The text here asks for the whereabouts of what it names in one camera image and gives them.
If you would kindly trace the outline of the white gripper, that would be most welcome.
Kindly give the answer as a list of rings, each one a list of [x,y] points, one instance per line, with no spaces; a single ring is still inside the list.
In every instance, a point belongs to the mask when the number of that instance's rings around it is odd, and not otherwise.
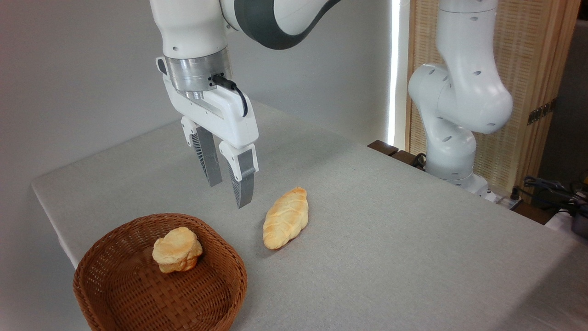
[[[259,171],[254,143],[258,140],[258,124],[247,96],[222,86],[204,91],[200,99],[178,92],[170,80],[171,71],[164,57],[156,59],[164,85],[181,119],[187,144],[197,153],[199,163],[211,187],[222,182],[214,135],[223,140],[220,152],[227,160],[237,207],[251,202],[254,194],[254,174]]]

